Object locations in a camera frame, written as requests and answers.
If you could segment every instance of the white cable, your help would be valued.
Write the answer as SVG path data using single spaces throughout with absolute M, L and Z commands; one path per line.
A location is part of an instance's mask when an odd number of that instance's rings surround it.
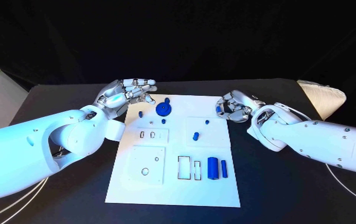
M 15 215 L 17 213 L 24 209 L 24 207 L 28 205 L 28 203 L 31 202 L 32 198 L 37 196 L 43 186 L 45 185 L 45 181 L 47 181 L 47 178 L 44 179 L 44 182 L 43 182 L 43 185 L 40 186 L 40 189 L 38 191 L 35 192 L 35 194 L 32 195 L 32 197 L 30 198 L 30 200 L 27 201 L 27 203 L 22 205 L 22 207 L 17 210 L 17 212 L 1 222 L 1 224 L 4 224 Z
M 329 167 L 328 167 L 328 165 L 325 164 L 325 167 L 326 167 L 326 169 L 328 169 L 328 171 L 329 171 L 329 173 L 331 173 L 331 175 L 334 176 L 334 178 L 335 178 L 335 180 L 337 180 L 337 182 L 339 183 L 339 185 L 348 190 L 348 188 L 342 185 L 342 183 L 339 182 L 339 180 L 338 180 L 338 178 L 335 177 L 335 175 L 332 174 L 332 172 L 331 172 L 331 170 L 329 170 Z
M 43 183 L 43 181 L 44 181 L 44 179 L 37 183 L 37 185 L 35 185 L 35 187 L 28 191 L 28 193 L 9 205 L 9 206 L 7 206 L 1 211 L 0 211 L 0 213 L 2 212 L 2 211 L 5 211 L 14 204 L 17 204 L 18 202 L 19 202 L 19 200 L 34 191 L 34 189 L 38 187 L 38 185 Z

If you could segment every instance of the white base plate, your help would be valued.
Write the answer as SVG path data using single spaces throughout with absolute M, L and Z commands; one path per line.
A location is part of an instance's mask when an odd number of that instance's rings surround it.
M 105 202 L 239 207 L 226 120 L 217 118 L 214 113 L 214 103 L 220 97 L 181 95 L 151 95 L 151 97 L 156 104 L 168 97 L 171 114 L 159 117 L 155 113 L 156 105 L 129 105 Z M 138 117 L 138 111 L 142 111 L 142 118 Z M 168 129 L 168 142 L 158 142 L 154 146 L 148 139 L 139 141 L 136 128 Z M 198 132 L 197 141 L 192 140 L 192 132 Z M 128 180 L 132 178 L 128 164 L 130 149 L 136 145 L 165 147 L 162 184 L 152 185 L 139 180 Z M 177 179 L 178 156 L 190 157 L 190 180 Z M 207 179 L 207 157 L 218 159 L 217 180 Z M 221 177 L 220 160 L 226 160 L 226 179 Z M 194 161 L 200 161 L 201 180 L 194 180 L 192 177 Z

